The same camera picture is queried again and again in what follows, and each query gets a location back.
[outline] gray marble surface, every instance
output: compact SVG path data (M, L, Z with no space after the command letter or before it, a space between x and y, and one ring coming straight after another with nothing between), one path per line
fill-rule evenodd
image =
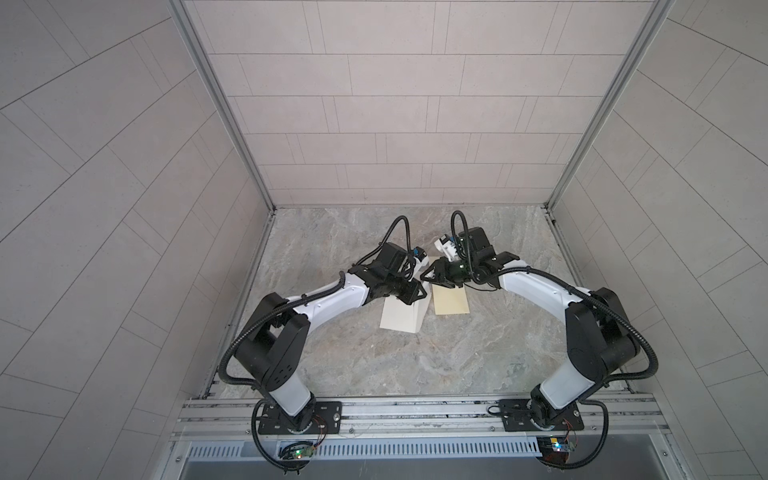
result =
M297 295L336 281L340 270L374 248L392 220L409 218L412 244L450 232L452 207L364 207L278 210L245 313L244 325L269 292ZM529 207L463 207L469 226L483 227L496 251L519 255L563 280L572 277L546 223ZM390 240L405 246L402 225ZM345 313L308 338L298 374L316 396L528 392L565 359L565 328L527 300L504 291L467 290L470 313L436 316L419 333L379 328L384 300ZM233 360L229 371L247 376ZM221 398L252 398L227 386Z

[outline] vertical metal post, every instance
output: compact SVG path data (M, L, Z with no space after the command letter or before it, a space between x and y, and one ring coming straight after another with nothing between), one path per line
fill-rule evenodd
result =
M650 11L648 12L648 15L646 15L645 20L643 20L643 24L640 26L637 35L635 35L632 45L630 45L629 50L627 50L627 54L624 56L624 60L622 60L614 79L611 81L608 90L600 101L598 109L594 112L594 115L592 115L592 119L590 120L587 129L581 136L571 159L565 166L560 181L554 187L549 200L545 203L549 211L554 209L554 206L557 205L558 201L560 201L563 196L563 192L565 191L568 182L571 181L571 178L576 174L578 166L587 155L589 148L594 143L594 139L598 137L600 130L605 124L605 120L608 118L608 115L614 109L619 97L627 87L632 74L637 70L637 66L640 64L648 46L654 40L661 25L667 18L667 12L673 3L674 0L656 0L650 7Z
M205 55L203 45L200 43L200 39L198 38L197 33L194 30L194 26L192 25L192 21L190 20L189 14L187 13L187 7L184 5L184 0L169 1L170 14L176 22L176 26L181 33L181 37L184 40L184 43L187 44L187 49L189 50L190 56L192 57L195 66L197 67L197 71L200 73L200 77L203 79L203 83L211 93L211 98L214 100L216 109L221 115L221 120L224 123L224 127L227 129L227 133L230 135L230 138L232 139L235 148L237 149L237 153L240 154L240 158L243 159L248 173L253 178L253 181L256 182L258 190L261 193L261 197L264 199L264 202L270 209L270 213L273 214L275 211L275 203L272 201L272 197L270 197L270 192L266 189L264 180L262 179L256 167L256 162L253 160L253 155L251 155L250 150L248 149L248 145L243 138L243 134L240 132L240 129L237 126L237 121L235 120L232 109L227 102L227 96L224 94L224 91L221 88L221 84L216 77L214 68L208 61L207 55Z

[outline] work surface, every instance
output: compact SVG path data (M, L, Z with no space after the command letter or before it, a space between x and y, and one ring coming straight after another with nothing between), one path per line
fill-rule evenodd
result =
M340 270L378 245L398 215L409 218L412 245L437 258L432 243L450 232L453 210L278 210L240 328L270 292L299 295L337 281ZM540 207L462 211L470 227L485 229L497 252L514 253L572 281ZM405 246L402 225L390 241ZM436 316L430 305L416 334L379 328L383 299L344 313L310 335L296 372L316 396L527 392L565 359L565 327L544 310L505 291L467 290L467 297L470 313L465 315ZM247 376L236 360L229 372ZM247 386L227 386L220 397L256 395Z

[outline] paper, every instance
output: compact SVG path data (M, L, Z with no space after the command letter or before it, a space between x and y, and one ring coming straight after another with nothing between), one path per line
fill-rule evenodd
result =
M435 299L435 315L469 313L467 292L463 288L445 288L440 285L433 285L432 298Z

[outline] beige tile wall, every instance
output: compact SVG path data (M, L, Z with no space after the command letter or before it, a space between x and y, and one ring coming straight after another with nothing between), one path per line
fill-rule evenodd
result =
M768 478L752 414L768 401L760 18L762 0L678 0L554 209L587 286L618 292L656 350L636 387L666 406L695 478Z
M149 478L245 284L267 208L166 5L3 2L3 479Z
M650 2L186 5L279 205L526 204Z

